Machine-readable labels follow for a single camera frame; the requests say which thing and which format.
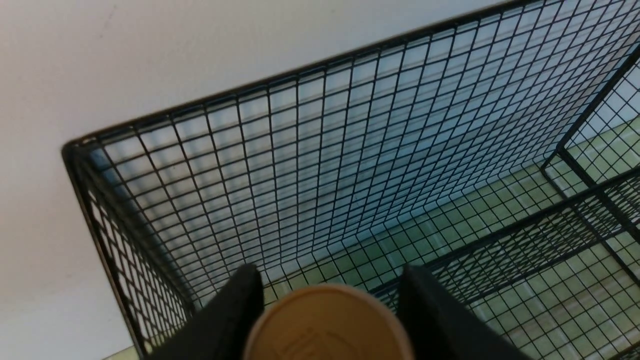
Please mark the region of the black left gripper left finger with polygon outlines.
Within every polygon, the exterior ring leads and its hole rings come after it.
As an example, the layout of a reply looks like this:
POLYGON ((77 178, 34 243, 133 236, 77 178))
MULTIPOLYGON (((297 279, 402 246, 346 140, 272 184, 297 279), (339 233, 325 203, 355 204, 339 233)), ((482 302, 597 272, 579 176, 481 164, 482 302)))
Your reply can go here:
POLYGON ((240 360, 250 331, 265 312, 261 274, 243 264, 222 289, 149 360, 240 360))

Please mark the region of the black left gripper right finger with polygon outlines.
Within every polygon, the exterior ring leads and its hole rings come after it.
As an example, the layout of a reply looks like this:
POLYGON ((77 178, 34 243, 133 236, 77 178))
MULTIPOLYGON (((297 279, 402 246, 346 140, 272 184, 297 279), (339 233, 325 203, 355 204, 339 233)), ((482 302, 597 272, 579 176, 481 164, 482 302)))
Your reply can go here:
POLYGON ((467 310, 422 266, 407 265, 398 285, 398 319, 416 360, 528 360, 467 310))

